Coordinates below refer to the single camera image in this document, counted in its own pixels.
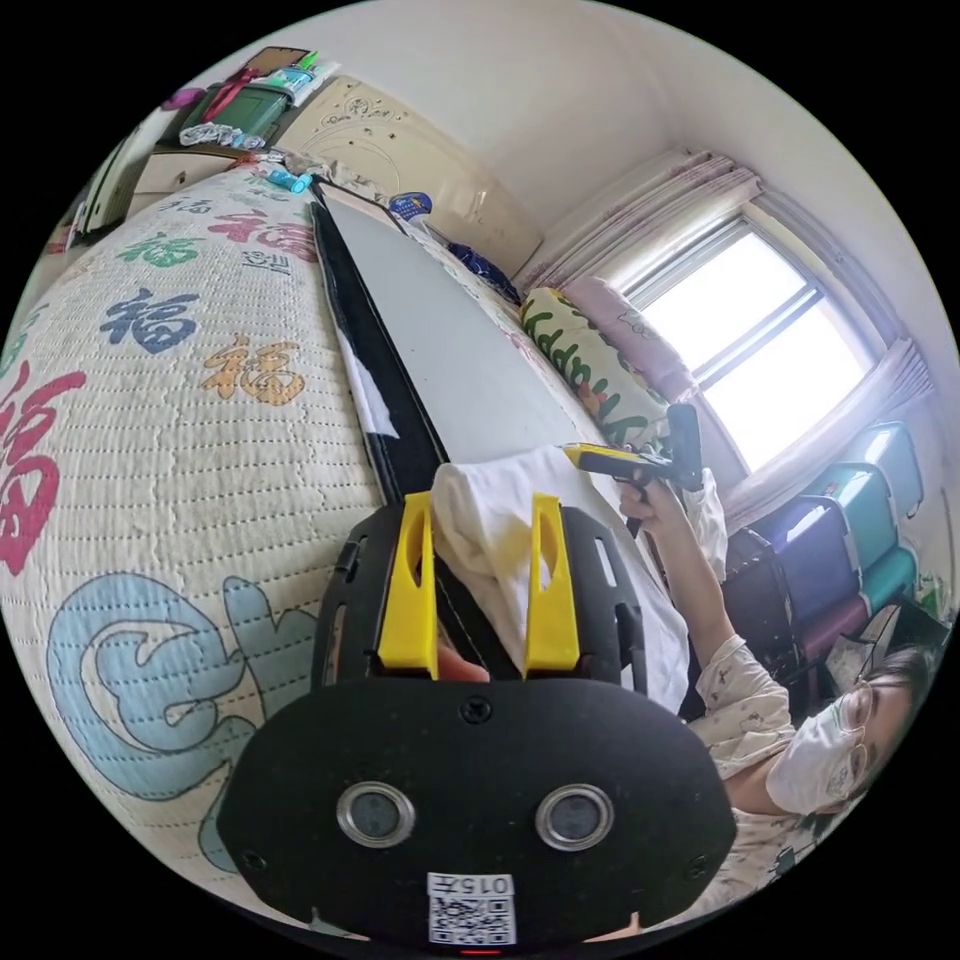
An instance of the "woman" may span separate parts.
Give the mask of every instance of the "woman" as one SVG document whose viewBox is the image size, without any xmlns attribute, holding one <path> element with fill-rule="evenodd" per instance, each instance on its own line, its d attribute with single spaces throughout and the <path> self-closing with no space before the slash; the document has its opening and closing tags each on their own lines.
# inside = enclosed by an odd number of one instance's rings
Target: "woman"
<svg viewBox="0 0 960 960">
<path fill-rule="evenodd" d="M 736 635 L 680 501 L 659 481 L 646 494 L 644 500 L 624 485 L 620 510 L 653 537 L 673 602 L 687 623 L 702 668 L 697 691 L 706 705 L 706 714 L 689 726 L 709 749 L 737 821 L 733 848 L 710 886 L 684 913 L 647 928 L 654 930 L 712 913 L 759 889 L 797 828 L 822 834 L 882 770 L 923 701 L 929 675 L 920 651 L 898 651 L 795 728 L 787 691 Z M 443 652 L 441 676 L 487 679 L 450 650 Z M 640 932 L 634 917 L 630 926 L 600 939 Z"/>
</svg>

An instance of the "white wall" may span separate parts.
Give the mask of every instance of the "white wall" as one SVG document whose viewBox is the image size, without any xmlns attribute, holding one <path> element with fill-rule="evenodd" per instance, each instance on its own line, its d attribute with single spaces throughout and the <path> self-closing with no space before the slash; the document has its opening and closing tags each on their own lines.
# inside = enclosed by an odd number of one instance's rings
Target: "white wall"
<svg viewBox="0 0 960 960">
<path fill-rule="evenodd" d="M 960 364 L 943 304 L 906 228 L 846 148 L 795 100 L 715 47 L 656 21 L 587 4 L 656 78 L 677 142 L 756 170 L 792 196 L 868 270 L 922 350 L 947 410 Z M 960 446 L 960 423 L 954 419 Z"/>
<path fill-rule="evenodd" d="M 716 48 L 580 0 L 372 0 L 264 37 L 197 82 L 223 79 L 269 43 L 318 50 L 407 103 L 552 236 L 609 205 L 617 181 L 628 184 L 631 171 L 675 144 L 733 157 L 805 206 L 863 264 L 920 346 L 942 409 L 960 409 L 956 343 L 890 204 L 802 106 Z M 947 446 L 960 451 L 960 418 L 945 429 Z M 939 450 L 933 434 L 921 446 L 930 456 Z M 951 482 L 960 503 L 960 481 Z M 917 518 L 931 535 L 944 529 L 934 503 L 922 524 Z"/>
<path fill-rule="evenodd" d="M 270 34 L 194 83 L 224 79 L 270 44 L 317 50 L 406 103 L 544 231 L 669 145 L 643 60 L 577 0 L 372 0 Z"/>
</svg>

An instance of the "curtain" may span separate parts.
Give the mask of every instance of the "curtain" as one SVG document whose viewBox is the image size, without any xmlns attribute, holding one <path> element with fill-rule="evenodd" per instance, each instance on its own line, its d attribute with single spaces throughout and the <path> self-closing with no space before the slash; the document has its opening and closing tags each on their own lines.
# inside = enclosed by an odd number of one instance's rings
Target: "curtain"
<svg viewBox="0 0 960 960">
<path fill-rule="evenodd" d="M 861 430 L 897 420 L 934 392 L 912 340 L 898 339 L 877 365 L 802 440 L 721 494 L 727 533 L 733 534 L 782 507 L 843 455 Z"/>
<path fill-rule="evenodd" d="M 691 154 L 637 187 L 618 204 L 517 274 L 522 290 L 562 287 L 595 276 L 625 290 L 760 194 L 759 177 L 727 157 Z"/>
</svg>

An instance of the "hair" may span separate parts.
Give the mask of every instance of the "hair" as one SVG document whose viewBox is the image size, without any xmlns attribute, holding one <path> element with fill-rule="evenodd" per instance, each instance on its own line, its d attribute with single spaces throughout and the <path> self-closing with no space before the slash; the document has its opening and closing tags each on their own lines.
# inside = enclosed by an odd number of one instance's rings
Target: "hair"
<svg viewBox="0 0 960 960">
<path fill-rule="evenodd" d="M 903 742 L 903 738 L 907 735 L 907 731 L 910 729 L 917 712 L 923 705 L 927 691 L 930 689 L 931 670 L 929 661 L 919 647 L 903 647 L 895 653 L 888 654 L 867 673 L 862 674 L 859 679 L 874 687 L 895 687 L 906 690 L 909 694 L 910 711 L 907 714 L 906 722 L 897 732 L 896 738 L 887 752 L 887 757 L 889 757 Z M 883 772 L 885 765 L 885 761 L 879 763 L 867 774 L 863 783 L 848 797 L 844 808 L 855 800 L 859 800 L 873 786 L 877 777 Z M 819 840 L 843 812 L 843 810 L 840 810 L 836 813 L 808 814 L 800 821 L 800 828 L 810 830 L 814 839 Z"/>
</svg>

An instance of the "face mask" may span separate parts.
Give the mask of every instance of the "face mask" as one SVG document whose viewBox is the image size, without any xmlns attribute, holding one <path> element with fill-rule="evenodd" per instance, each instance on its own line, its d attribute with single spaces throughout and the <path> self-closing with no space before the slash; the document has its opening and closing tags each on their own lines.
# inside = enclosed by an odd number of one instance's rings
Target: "face mask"
<svg viewBox="0 0 960 960">
<path fill-rule="evenodd" d="M 853 758 L 863 749 L 863 728 L 844 722 L 846 700 L 807 720 L 767 775 L 767 793 L 781 810 L 805 816 L 853 792 Z"/>
</svg>

